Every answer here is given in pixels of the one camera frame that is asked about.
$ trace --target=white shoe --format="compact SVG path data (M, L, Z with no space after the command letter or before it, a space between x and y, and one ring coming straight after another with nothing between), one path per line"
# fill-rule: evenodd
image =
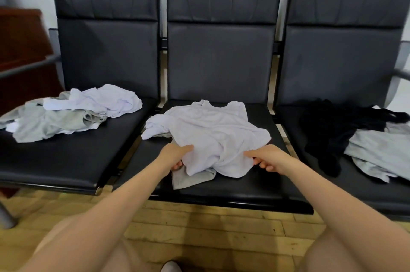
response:
M160 272L182 272L182 270L175 261L168 261L162 266Z

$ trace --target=black chair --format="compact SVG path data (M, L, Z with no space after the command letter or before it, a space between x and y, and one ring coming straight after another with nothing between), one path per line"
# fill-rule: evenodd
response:
M248 118L265 128L271 143L286 150L267 108L279 0L168 0L168 101L161 112L201 99L223 107L245 103ZM114 189L141 171L170 142L144 140ZM284 199L284 178L254 167L235 179L173 190L171 175L151 199L213 206L312 213L309 204Z
M159 0L55 4L66 89L114 84L143 107L99 129L28 144L0 131L0 183L98 194L159 103Z
M385 184L364 175L350 157L332 178L304 151L303 102L317 98L384 106L410 0L289 0L274 110L299 158L383 214L410 215L410 182ZM292 200L306 201L284 184Z

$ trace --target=backrest cushion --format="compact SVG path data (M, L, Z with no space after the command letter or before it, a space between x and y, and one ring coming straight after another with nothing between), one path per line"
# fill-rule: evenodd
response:
M289 0L275 105L383 105L410 0Z
M279 0L168 0L168 97L266 103Z
M67 89L159 98L159 0L55 0Z

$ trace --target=pile of clothes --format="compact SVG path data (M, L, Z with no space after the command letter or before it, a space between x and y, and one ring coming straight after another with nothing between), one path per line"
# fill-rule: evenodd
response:
M389 182L410 180L410 116L379 107L310 103L299 124L308 138L305 151L331 177L341 172L339 159L350 155L365 174Z
M0 117L0 129L13 133L17 142L34 142L56 134L97 129L107 118L118 118L142 108L132 92L115 85L60 93L58 98L26 102Z
M182 169L173 171L174 189L212 180L217 172L233 178L244 176L253 160L243 152L258 149L271 139L266 129L248 122L243 103L232 101L219 108L206 100L172 107L149 118L142 139L153 136L172 137L180 146L195 146L182 158Z

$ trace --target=chair seat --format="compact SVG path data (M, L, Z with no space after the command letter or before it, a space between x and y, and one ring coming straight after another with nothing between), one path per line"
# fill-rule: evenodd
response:
M162 109L162 113L177 105L191 104L192 101L169 100ZM223 107L226 104L215 104ZM272 140L287 152L283 139L274 124L269 110L262 104L245 104L249 122L259 128L269 131ZM153 161L164 145L171 142L170 138L153 137L143 140L133 155L127 169L115 183L114 189L140 172ZM258 166L254 166L242 178L230 178L221 174L215 179L180 190L172 189L171 174L164 178L153 192L151 199L171 201L177 203L194 203L201 205L239 207L257 210L275 210L284 212L313 213L310 205L296 201L295 204L284 199L281 184L284 177L276 173L268 173Z
M11 133L0 130L0 183L94 193L109 178L110 168L118 166L158 104L156 99L141 100L139 111L71 135L17 143Z
M341 173L336 178L325 175L320 170L318 161L304 151L307 138L299 126L299 118L305 108L297 106L278 106L278 114L289 140L300 160L309 165L316 172L346 190L366 204L391 218L410 216L410 181L403 178L391 178L384 183L377 178L367 176L357 168L351 157L343 155L340 159ZM285 186L285 194L291 199L305 201L303 195L293 187Z

